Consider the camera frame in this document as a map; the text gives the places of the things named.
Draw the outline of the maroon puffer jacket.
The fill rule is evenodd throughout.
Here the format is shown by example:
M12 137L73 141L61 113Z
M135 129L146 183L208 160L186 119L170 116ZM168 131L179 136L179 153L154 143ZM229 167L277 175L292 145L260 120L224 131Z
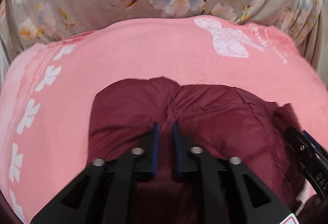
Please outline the maroon puffer jacket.
M196 222L191 189L170 178L175 122L212 156L239 157L292 211L298 209L305 177L283 139L288 127L299 128L291 105L279 106L223 85L181 86L164 77L127 79L95 96L87 161L119 158L159 124L158 172L153 181L138 186L139 223Z

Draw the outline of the pink butterfly blanket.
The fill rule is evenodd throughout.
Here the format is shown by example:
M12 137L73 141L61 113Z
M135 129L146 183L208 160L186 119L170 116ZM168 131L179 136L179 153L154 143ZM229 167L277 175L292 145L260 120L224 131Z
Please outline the pink butterfly blanket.
M1 92L1 191L23 223L84 168L95 95L125 78L222 84L290 103L327 146L327 88L291 38L217 17L122 21L15 58Z

